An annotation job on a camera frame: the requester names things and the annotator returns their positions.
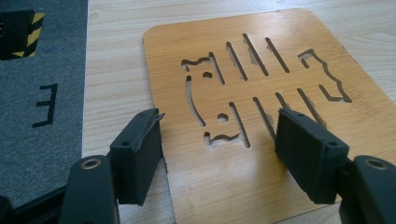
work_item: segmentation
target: slotted wooden board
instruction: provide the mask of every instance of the slotted wooden board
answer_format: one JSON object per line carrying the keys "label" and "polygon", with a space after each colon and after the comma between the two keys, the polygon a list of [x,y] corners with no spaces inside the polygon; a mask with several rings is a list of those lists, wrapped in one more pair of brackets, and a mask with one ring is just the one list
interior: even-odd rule
{"label": "slotted wooden board", "polygon": [[350,159],[396,162],[395,104],[309,11],[157,26],[144,47],[178,223],[269,223],[318,208],[274,152],[264,119],[276,128],[281,99],[324,121]]}

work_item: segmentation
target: gray carpet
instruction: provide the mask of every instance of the gray carpet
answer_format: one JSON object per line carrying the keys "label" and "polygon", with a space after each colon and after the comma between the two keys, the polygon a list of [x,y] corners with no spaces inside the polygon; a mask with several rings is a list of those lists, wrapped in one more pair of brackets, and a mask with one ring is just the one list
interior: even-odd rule
{"label": "gray carpet", "polygon": [[[64,185],[82,148],[88,1],[0,2],[26,9],[45,13],[35,56],[0,62],[0,195],[14,207]],[[51,91],[52,123],[36,106]]]}

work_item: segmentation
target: wood grain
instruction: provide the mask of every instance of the wood grain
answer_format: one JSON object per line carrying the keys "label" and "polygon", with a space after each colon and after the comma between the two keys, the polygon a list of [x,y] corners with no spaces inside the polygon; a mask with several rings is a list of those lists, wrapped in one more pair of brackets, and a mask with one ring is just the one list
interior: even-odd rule
{"label": "wood grain", "polygon": [[[370,77],[396,101],[396,14],[394,1],[130,1],[91,0],[88,23],[83,156],[106,154],[138,112],[153,107],[142,36],[153,26],[286,8],[307,8],[329,28]],[[151,186],[150,202],[161,205]],[[125,214],[144,210],[128,207]],[[173,219],[152,211],[138,220]]]}
{"label": "wood grain", "polygon": [[[157,26],[144,43],[153,101],[166,114],[163,152],[179,222],[276,222],[317,208],[274,152],[276,93],[324,119],[352,159],[396,162],[395,104],[310,11]],[[222,141],[210,145],[206,133]]]}

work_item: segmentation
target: light wood tabletop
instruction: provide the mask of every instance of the light wood tabletop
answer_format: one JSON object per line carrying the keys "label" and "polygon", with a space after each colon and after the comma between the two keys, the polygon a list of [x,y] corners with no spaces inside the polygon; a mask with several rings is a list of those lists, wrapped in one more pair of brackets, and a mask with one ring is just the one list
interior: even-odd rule
{"label": "light wood tabletop", "polygon": [[[305,8],[396,102],[396,2],[394,1],[130,1],[91,0],[89,6],[83,157],[107,154],[138,112],[154,107],[143,35],[151,27]],[[287,222],[339,222],[334,207]],[[174,222],[166,171],[159,165],[143,207],[122,206],[124,223]]]}

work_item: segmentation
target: wooden board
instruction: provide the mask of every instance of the wooden board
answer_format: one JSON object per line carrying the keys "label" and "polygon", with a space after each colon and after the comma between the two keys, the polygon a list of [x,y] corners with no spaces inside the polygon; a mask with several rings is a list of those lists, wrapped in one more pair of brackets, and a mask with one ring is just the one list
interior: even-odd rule
{"label": "wooden board", "polygon": [[144,47],[179,223],[275,222],[318,207],[274,152],[281,106],[326,125],[351,159],[396,162],[395,104],[309,11],[157,26]]}

